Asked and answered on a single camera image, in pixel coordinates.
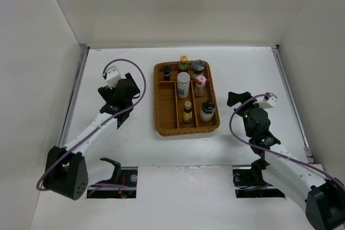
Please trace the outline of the black cap salt grinder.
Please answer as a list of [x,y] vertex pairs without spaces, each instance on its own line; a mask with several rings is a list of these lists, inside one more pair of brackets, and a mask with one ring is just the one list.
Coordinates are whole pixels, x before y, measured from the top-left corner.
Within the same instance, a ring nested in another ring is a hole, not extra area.
[[192,76],[191,76],[191,78],[193,80],[196,80],[196,78],[199,75],[203,75],[204,69],[205,69],[205,62],[203,60],[195,60],[192,63]]

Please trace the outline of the black stopper white bottle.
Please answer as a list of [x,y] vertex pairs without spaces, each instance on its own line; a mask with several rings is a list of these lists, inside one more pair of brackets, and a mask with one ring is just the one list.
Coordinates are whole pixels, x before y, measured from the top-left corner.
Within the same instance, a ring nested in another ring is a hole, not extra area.
[[206,100],[202,103],[199,116],[203,122],[210,122],[214,116],[216,107],[215,103],[211,100]]

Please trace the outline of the silver lid tall jar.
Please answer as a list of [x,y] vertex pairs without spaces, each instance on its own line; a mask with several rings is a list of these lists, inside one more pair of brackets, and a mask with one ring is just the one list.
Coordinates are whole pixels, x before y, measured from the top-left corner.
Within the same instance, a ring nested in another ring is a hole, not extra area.
[[177,75],[177,93],[181,99],[189,94],[190,75],[187,72],[180,72]]

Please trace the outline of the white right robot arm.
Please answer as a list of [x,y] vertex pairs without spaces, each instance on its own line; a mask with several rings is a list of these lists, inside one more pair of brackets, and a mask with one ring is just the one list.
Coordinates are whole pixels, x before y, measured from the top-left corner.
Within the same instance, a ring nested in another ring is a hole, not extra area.
[[228,93],[227,105],[242,118],[244,140],[260,158],[252,164],[250,178],[255,184],[267,183],[294,201],[314,229],[336,229],[344,224],[344,185],[323,170],[297,160],[271,132],[267,109],[274,108],[277,96],[266,92]]

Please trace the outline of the yellow label brown bottle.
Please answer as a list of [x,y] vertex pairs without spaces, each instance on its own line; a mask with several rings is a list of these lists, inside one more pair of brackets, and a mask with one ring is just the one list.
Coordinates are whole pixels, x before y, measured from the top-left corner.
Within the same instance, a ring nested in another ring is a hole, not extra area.
[[183,109],[183,121],[186,123],[191,122],[192,120],[192,103],[190,101],[186,101],[184,103]]

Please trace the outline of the yellow cap sauce bottle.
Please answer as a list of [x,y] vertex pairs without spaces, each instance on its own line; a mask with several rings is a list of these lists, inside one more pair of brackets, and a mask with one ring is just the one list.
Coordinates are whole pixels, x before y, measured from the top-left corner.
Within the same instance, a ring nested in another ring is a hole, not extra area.
[[188,57],[186,55],[180,56],[180,62],[178,64],[178,73],[188,71]]

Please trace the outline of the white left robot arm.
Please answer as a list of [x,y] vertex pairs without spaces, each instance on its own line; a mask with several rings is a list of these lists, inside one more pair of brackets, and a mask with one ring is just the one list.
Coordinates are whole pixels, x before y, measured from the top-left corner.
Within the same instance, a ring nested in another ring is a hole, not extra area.
[[121,188],[121,164],[111,158],[92,161],[104,139],[118,130],[133,110],[140,90],[130,73],[116,77],[113,87],[100,87],[105,101],[93,122],[62,147],[52,147],[47,155],[42,185],[66,198],[78,200],[90,186]]

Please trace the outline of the pink lid spice jar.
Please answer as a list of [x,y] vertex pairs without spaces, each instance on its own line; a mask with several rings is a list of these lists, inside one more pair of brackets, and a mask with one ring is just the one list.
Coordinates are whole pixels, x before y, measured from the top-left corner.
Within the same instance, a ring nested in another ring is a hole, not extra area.
[[194,94],[197,97],[201,97],[205,94],[206,77],[199,75],[195,81]]

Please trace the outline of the small black cap bottle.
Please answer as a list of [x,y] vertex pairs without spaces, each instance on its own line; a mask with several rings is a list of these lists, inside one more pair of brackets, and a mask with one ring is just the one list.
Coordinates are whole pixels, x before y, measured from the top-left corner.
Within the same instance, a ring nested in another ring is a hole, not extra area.
[[164,66],[162,68],[163,79],[165,81],[170,81],[171,79],[171,69],[170,66]]

